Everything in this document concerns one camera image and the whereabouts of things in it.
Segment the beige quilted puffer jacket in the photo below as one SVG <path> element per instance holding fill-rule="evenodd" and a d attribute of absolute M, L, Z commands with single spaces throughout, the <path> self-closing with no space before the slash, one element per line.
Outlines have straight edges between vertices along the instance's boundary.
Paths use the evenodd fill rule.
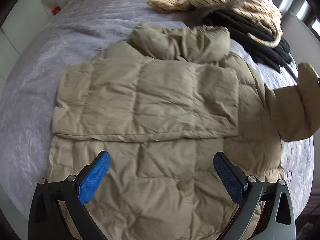
<path fill-rule="evenodd" d="M 284 178 L 283 142 L 319 129 L 319 81 L 270 89 L 223 27 L 137 26 L 68 67 L 57 91 L 48 178 L 101 151 L 111 168 L 87 209 L 109 239 L 217 239 L 237 210 L 213 168 L 223 152 L 260 181 Z"/>

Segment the white wardrobe cabinet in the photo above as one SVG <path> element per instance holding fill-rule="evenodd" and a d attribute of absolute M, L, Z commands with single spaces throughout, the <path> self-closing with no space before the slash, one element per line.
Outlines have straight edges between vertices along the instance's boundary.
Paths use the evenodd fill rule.
<path fill-rule="evenodd" d="M 1 27 L 1 89 L 29 42 L 49 22 L 41 0 L 18 0 Z"/>

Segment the tan striped fur-trimmed garment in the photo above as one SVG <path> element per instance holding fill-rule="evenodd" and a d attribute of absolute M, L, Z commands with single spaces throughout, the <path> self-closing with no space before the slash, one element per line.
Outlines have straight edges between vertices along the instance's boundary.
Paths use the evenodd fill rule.
<path fill-rule="evenodd" d="M 199 9 L 203 17 L 217 10 L 230 10 L 250 20 L 271 35 L 271 41 L 258 38 L 252 33 L 248 36 L 263 46 L 276 47 L 283 35 L 281 13 L 272 0 L 148 0 L 147 4 L 160 12 L 187 11 Z"/>

